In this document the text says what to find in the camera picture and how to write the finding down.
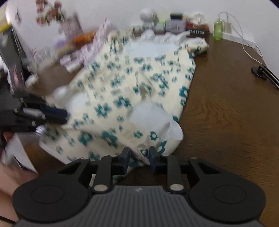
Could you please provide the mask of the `person left hand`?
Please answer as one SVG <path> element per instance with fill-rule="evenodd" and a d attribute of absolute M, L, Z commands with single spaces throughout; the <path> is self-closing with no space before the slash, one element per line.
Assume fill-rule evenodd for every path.
<path fill-rule="evenodd" d="M 14 224 L 18 221 L 12 195 L 19 186 L 38 176 L 38 173 L 9 167 L 1 162 L 1 226 L 4 226 L 4 222 Z"/>

